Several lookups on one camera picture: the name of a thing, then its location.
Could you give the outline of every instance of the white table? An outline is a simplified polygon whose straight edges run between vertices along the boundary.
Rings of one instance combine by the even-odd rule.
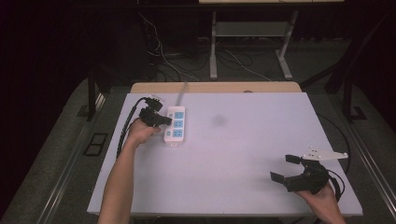
[[[173,87],[177,87],[176,92],[181,90],[181,84]],[[160,111],[164,115],[166,108],[176,102],[178,93],[156,94],[164,99]],[[147,96],[148,93],[132,93],[125,100],[89,213],[100,211],[124,121],[134,103]],[[301,156],[309,147],[332,150],[305,93],[187,92],[181,104],[186,106],[185,143],[167,147],[160,133],[136,152],[133,216],[312,215],[304,200],[270,178],[270,171],[284,176],[303,172],[302,165],[285,162],[286,154]],[[145,106],[141,103],[135,115]],[[362,215],[339,162],[322,164],[346,182],[346,192],[339,203],[342,213]]]

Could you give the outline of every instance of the wire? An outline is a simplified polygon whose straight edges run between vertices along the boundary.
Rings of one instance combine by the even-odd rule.
[[[235,70],[235,71],[240,71],[240,70],[243,70],[244,68],[243,67],[241,67],[240,65],[239,65],[239,63],[235,63],[235,62],[232,62],[232,64],[237,64],[238,65],[238,67],[231,67],[230,65],[228,65],[227,63],[225,63],[223,60],[227,60],[227,58],[225,58],[224,56],[222,56],[221,54],[219,54],[218,52],[216,52],[216,59],[223,65],[223,66],[225,66],[225,67],[227,67],[227,68],[229,68],[229,69],[232,69],[232,70]]]
[[[343,133],[343,131],[341,131],[341,129],[334,122],[332,122],[331,120],[329,120],[328,118],[324,117],[323,115],[321,115],[319,113],[317,113],[317,115],[319,117],[323,118],[323,119],[326,119],[343,136],[343,138],[344,138],[344,140],[346,142],[346,148],[347,148],[347,154],[348,154],[346,169],[344,171],[344,173],[347,174],[349,172],[350,163],[352,161],[352,155],[351,155],[350,145],[349,145],[349,142],[347,140],[347,136]]]
[[[180,93],[178,94],[177,101],[176,101],[176,106],[180,105],[181,98],[183,97],[184,90],[186,90],[186,87],[187,87],[187,81],[184,82],[183,88],[181,89]]]
[[[167,64],[167,63],[161,63],[161,66],[165,66],[165,67],[171,68],[172,71],[176,72],[176,75],[177,75],[177,77],[178,77],[178,80],[174,80],[171,76],[169,76],[169,78],[171,78],[171,79],[174,80],[174,81],[181,81],[180,73],[179,73],[178,71],[176,71],[173,67],[171,67],[171,66],[170,66],[169,64]]]
[[[241,64],[244,65],[244,66],[251,66],[251,65],[253,65],[253,60],[251,59],[251,57],[248,56],[246,53],[244,53],[243,55],[246,56],[246,57],[248,58],[249,63],[242,63],[241,60],[235,61],[234,58],[233,58],[233,59],[228,59],[228,58],[222,56],[221,54],[219,54],[219,56],[220,56],[221,58],[223,58],[224,60],[226,60],[227,62],[236,64],[236,65],[238,65],[238,66],[240,66]]]
[[[163,72],[163,71],[161,71],[161,70],[159,70],[159,69],[157,69],[157,71],[158,71],[158,73],[163,74],[163,78],[164,78],[165,82],[167,82],[168,80],[167,80],[167,78],[166,78],[165,72]]]
[[[177,71],[179,74],[181,74],[181,75],[183,75],[183,76],[185,76],[185,77],[192,78],[192,79],[194,79],[195,81],[201,81],[201,79],[198,78],[198,77],[189,76],[189,75],[187,75],[186,73],[183,73],[183,72],[179,71],[179,70],[178,70],[177,68],[175,68],[171,63],[168,62],[168,60],[166,59],[165,55],[163,54],[163,43],[161,42],[160,38],[158,37],[157,27],[156,27],[153,23],[151,23],[148,19],[146,19],[140,12],[138,12],[138,14],[139,14],[139,16],[140,16],[145,22],[147,22],[148,24],[150,24],[150,25],[154,28],[154,34],[155,34],[155,36],[157,37],[157,40],[158,40],[158,47],[157,47],[155,50],[159,50],[159,51],[160,51],[161,56],[163,57],[163,60],[164,60],[167,64],[169,64],[169,66],[171,66],[171,67],[172,67],[175,71]]]
[[[207,62],[209,61],[209,57],[210,57],[210,54],[207,54],[207,56],[205,57],[204,63],[202,65],[200,65],[199,67],[196,67],[196,68],[187,69],[187,68],[184,68],[184,67],[182,67],[182,66],[180,66],[180,65],[178,65],[176,63],[172,63],[172,62],[169,62],[169,63],[173,64],[174,66],[179,67],[180,69],[182,69],[182,70],[184,70],[186,72],[194,72],[194,71],[199,71],[199,70],[205,68]]]
[[[263,76],[263,75],[260,75],[260,74],[258,74],[258,73],[256,73],[256,72],[253,72],[253,71],[251,71],[250,69],[246,68],[243,64],[241,64],[241,62],[240,62],[230,51],[228,51],[228,50],[225,50],[225,51],[226,51],[227,53],[231,54],[231,56],[233,56],[233,57],[236,59],[236,61],[237,61],[243,68],[245,68],[245,70],[247,70],[248,72],[250,72],[250,73],[252,73],[252,74],[255,74],[255,75],[259,76],[259,77],[263,77],[263,78],[267,79],[268,81],[272,81],[272,80],[269,79],[268,77],[265,77],[265,76]]]
[[[167,74],[166,72],[168,72],[168,71],[163,71],[163,70],[158,69],[158,72],[161,73],[161,74],[163,74],[163,75],[166,76],[166,77],[169,77],[169,78],[170,78],[172,81],[174,81],[174,82],[180,82],[180,81],[181,81],[180,74],[179,74],[178,72],[176,72],[176,71],[174,71],[174,72],[176,72],[177,80],[174,79],[171,75]]]
[[[131,118],[132,118],[132,116],[134,115],[134,112],[136,111],[136,109],[137,109],[137,105],[142,101],[142,100],[145,100],[146,99],[146,97],[143,97],[143,98],[140,98],[137,102],[136,102],[136,104],[134,104],[134,106],[132,107],[132,109],[131,109],[131,112],[129,113],[129,115],[128,115],[128,118],[125,120],[125,123],[124,123],[124,126],[123,126],[123,128],[122,128],[122,131],[121,131],[121,135],[120,135],[120,141],[119,141],[119,146],[118,146],[118,148],[117,148],[117,156],[116,156],[116,158],[120,155],[120,153],[121,153],[121,149],[122,149],[122,145],[123,145],[123,140],[124,140],[124,138],[125,138],[125,134],[128,132],[128,130],[129,130],[129,126],[128,126],[128,124],[129,124],[129,122],[131,122]]]
[[[230,54],[232,54],[232,56],[235,58],[235,55],[237,55],[237,54],[239,54],[239,55],[244,55],[246,58],[248,58],[248,60],[249,60],[249,63],[242,63],[241,62],[241,60],[237,60],[237,63],[236,64],[242,64],[242,65],[244,65],[244,66],[251,66],[251,65],[253,65],[253,60],[251,59],[251,57],[250,56],[248,56],[246,53],[239,53],[239,52],[237,52],[237,53],[231,53],[230,51],[228,51],[227,53],[230,53]]]
[[[340,193],[340,198],[341,198],[341,196],[344,194],[344,192],[346,191],[346,183],[344,182],[344,180],[343,180],[343,178],[341,178],[341,176],[340,175],[338,175],[336,172],[334,172],[334,171],[331,171],[331,170],[327,170],[328,172],[331,172],[332,174],[334,174],[334,175],[336,175],[340,180],[341,180],[341,182],[343,183],[343,190],[341,191],[341,193]]]
[[[168,60],[166,60],[165,56],[163,55],[163,44],[162,44],[161,42],[160,42],[160,50],[161,50],[161,55],[163,56],[163,60],[164,60],[169,66],[171,66],[173,69],[175,69],[175,71],[177,71],[179,74],[181,74],[181,75],[183,75],[183,76],[185,76],[185,77],[192,78],[192,79],[194,79],[195,81],[201,81],[201,79],[198,78],[198,77],[189,76],[189,75],[187,75],[187,74],[185,74],[185,73],[183,73],[183,72],[180,72],[180,71],[177,70],[171,63],[169,63]]]

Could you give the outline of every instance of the black cable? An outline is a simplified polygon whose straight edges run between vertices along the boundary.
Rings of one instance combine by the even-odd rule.
[[[343,183],[343,190],[340,192],[340,198],[341,198],[341,196],[344,194],[344,192],[346,191],[346,183],[344,182],[344,180],[343,180],[343,178],[341,178],[341,176],[340,175],[338,175],[336,172],[334,172],[334,171],[331,171],[331,170],[327,170],[328,172],[331,172],[332,174],[334,174],[334,175],[336,175],[340,180],[341,180],[341,182]]]
[[[161,65],[163,65],[163,66],[165,66],[165,67],[168,67],[168,68],[171,68],[172,71],[176,72],[177,77],[178,77],[178,81],[179,81],[179,82],[181,81],[180,73],[179,73],[174,67],[172,67],[172,66],[170,66],[169,64],[166,64],[166,63],[162,63]],[[166,73],[165,73],[164,71],[162,71],[162,70],[160,70],[160,69],[158,69],[158,71],[163,72],[163,74],[166,76]]]
[[[252,37],[246,38],[243,37],[242,39],[238,40],[238,42],[243,43],[244,45],[236,45],[237,41],[233,42],[233,49],[235,51],[234,54],[246,54],[245,51],[252,51],[254,48],[251,47],[252,44],[254,44],[255,42],[258,42],[259,38],[258,37],[253,37],[254,39],[252,39]]]
[[[238,50],[237,52],[244,51],[244,49],[249,49],[250,45],[252,45],[258,38],[254,37],[245,37],[245,36],[235,36],[233,39],[231,39],[229,36],[228,37],[221,37],[220,42],[218,42],[219,47],[223,48],[225,46],[222,46],[222,43],[227,44],[227,48],[230,49],[242,49]]]
[[[216,59],[219,63],[221,63],[224,67],[235,70],[235,71],[240,71],[243,70],[244,68],[241,67],[241,65],[239,63],[236,63],[235,60],[233,60],[231,63],[237,64],[238,67],[231,67],[230,65],[228,65],[227,63],[224,62],[224,60],[226,60],[221,54],[218,54],[216,52]]]
[[[242,66],[245,66],[245,67],[248,67],[248,66],[253,65],[253,60],[252,60],[251,57],[248,56],[247,54],[245,54],[244,56],[248,58],[249,62],[248,62],[248,63],[243,63],[243,62],[241,62],[240,59],[238,59],[238,61],[239,61],[239,62],[238,62],[238,61],[235,60],[235,58],[229,59],[229,58],[227,58],[227,57],[221,55],[220,53],[227,53],[227,55],[230,55],[230,53],[227,52],[226,50],[224,50],[224,51],[220,51],[220,50],[219,50],[218,53],[216,54],[217,57],[223,58],[225,61],[228,61],[229,63],[237,64],[237,65],[239,65],[239,66],[242,65]]]
[[[183,70],[183,71],[185,71],[185,72],[195,72],[195,71],[199,71],[199,70],[205,68],[207,62],[209,61],[209,56],[210,56],[210,55],[208,54],[208,55],[205,57],[204,63],[203,63],[202,65],[200,65],[199,67],[196,67],[196,68],[189,68],[189,69],[187,69],[187,68],[184,68],[184,67],[180,66],[179,64],[172,63],[172,62],[169,62],[169,63],[171,63],[171,64],[174,65],[174,66],[177,66],[178,68],[180,68],[181,70]]]
[[[192,78],[192,79],[194,79],[195,81],[198,81],[198,82],[201,81],[201,77],[199,77],[198,75],[196,75],[196,74],[193,73],[193,72],[185,72],[185,71],[181,72],[181,71],[178,71],[178,70],[177,70],[175,67],[173,67],[173,65],[171,65],[171,64],[162,63],[161,65],[167,66],[167,67],[169,67],[169,68],[172,68],[175,72],[177,72],[177,75],[179,76],[179,80],[180,80],[180,81],[181,81],[180,74],[183,75],[184,77]]]
[[[159,70],[159,69],[157,69],[157,71],[158,71],[158,73],[163,74],[163,78],[164,78],[165,82],[167,82],[168,79],[166,78],[166,74],[163,71]]]
[[[132,116],[134,115],[134,112],[136,111],[136,109],[137,109],[137,105],[142,101],[142,100],[145,100],[146,99],[146,97],[143,97],[143,98],[140,98],[137,102],[136,102],[136,104],[134,104],[134,106],[132,107],[132,110],[131,110],[131,112],[129,113],[129,115],[128,115],[128,118],[126,119],[126,121],[125,121],[125,123],[124,123],[124,126],[123,126],[123,128],[122,128],[122,132],[121,132],[121,136],[120,136],[120,141],[119,141],[119,146],[118,146],[118,148],[117,148],[117,157],[120,155],[120,153],[121,153],[121,149],[122,149],[122,144],[123,144],[123,140],[124,140],[124,138],[125,138],[125,134],[128,132],[128,129],[129,129],[129,122],[131,122],[131,118],[132,118]]]
[[[181,82],[180,75],[177,73],[178,80],[174,79],[171,75],[167,74],[166,71],[158,70],[159,73],[163,74],[165,77],[165,82],[167,81],[167,78],[171,79],[173,82]]]
[[[336,128],[338,130],[338,132],[343,135],[344,140],[346,141],[346,148],[347,148],[347,153],[348,153],[348,158],[347,158],[347,164],[346,164],[346,169],[345,169],[345,173],[347,174],[349,172],[349,166],[352,160],[352,155],[351,155],[351,150],[350,150],[350,145],[349,142],[347,141],[347,136],[343,133],[343,131],[341,131],[341,129],[334,124],[331,120],[329,120],[328,118],[324,117],[323,115],[317,113],[317,115],[323,119],[326,119],[334,128]]]
[[[270,68],[268,69],[268,71],[266,71],[264,73],[264,75],[266,77],[283,77],[282,81],[286,81],[286,78],[283,76],[282,72],[277,72],[277,71],[273,71],[274,69],[274,65],[277,62],[277,60],[273,60],[273,62],[271,63]]]

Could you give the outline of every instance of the desk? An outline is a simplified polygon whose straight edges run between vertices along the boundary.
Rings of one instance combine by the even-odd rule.
[[[200,4],[248,4],[248,3],[316,3],[316,2],[344,2],[344,0],[200,0]],[[216,36],[282,36],[283,45],[276,50],[276,57],[282,69],[285,79],[292,79],[289,66],[285,59],[286,49],[289,45],[294,24],[297,20],[298,10],[291,13],[289,21],[263,21],[263,22],[218,22],[216,11],[212,15],[212,36],[210,51],[210,78],[218,79],[217,60],[216,60]]]
[[[89,213],[100,211],[118,136],[134,103],[156,93],[164,99],[166,108],[178,97],[172,92],[182,88],[183,83],[137,83],[132,87],[99,174]],[[136,151],[132,215],[312,215],[304,200],[287,193],[270,178],[270,171],[285,176],[302,172],[301,165],[285,162],[286,154],[303,155],[311,146],[332,150],[309,99],[296,83],[189,83],[181,104],[186,106],[183,145],[167,147],[163,136],[156,134]],[[322,164],[346,181],[346,193],[340,201],[343,214],[361,215],[359,201],[338,161]]]

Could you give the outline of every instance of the metal stand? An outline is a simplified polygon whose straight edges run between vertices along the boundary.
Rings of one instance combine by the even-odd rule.
[[[376,23],[375,26],[369,30],[367,34],[358,35],[358,39],[352,41],[343,59],[340,62],[342,64],[339,67],[338,66],[336,67],[330,80],[326,84],[325,87],[326,92],[337,93],[341,85],[344,83],[343,113],[349,122],[352,122],[353,119],[365,119],[364,114],[358,107],[355,107],[358,115],[354,116],[351,114],[352,86],[354,79],[354,74],[353,72],[351,72],[351,70],[355,66],[356,61],[363,52],[364,48],[375,34],[375,31],[382,24],[382,22],[388,16],[388,14],[389,13],[385,14],[379,20],[379,22]]]
[[[306,88],[306,87],[308,87],[309,85],[315,83],[316,81],[321,80],[322,78],[324,78],[324,77],[330,75],[330,74],[333,73],[334,70],[337,69],[339,66],[340,66],[340,62],[337,62],[337,63],[333,64],[332,66],[326,68],[325,70],[319,72],[318,74],[312,76],[311,78],[307,79],[306,81],[301,82],[301,83],[300,83],[300,88],[301,88],[301,89]]]
[[[290,42],[294,24],[297,20],[298,11],[291,14],[289,21],[269,22],[217,22],[216,11],[213,11],[212,36],[210,51],[210,79],[218,79],[216,62],[216,36],[283,36],[284,41],[281,49],[276,50],[276,57],[282,68],[285,79],[292,79],[289,66],[286,63],[285,53]]]

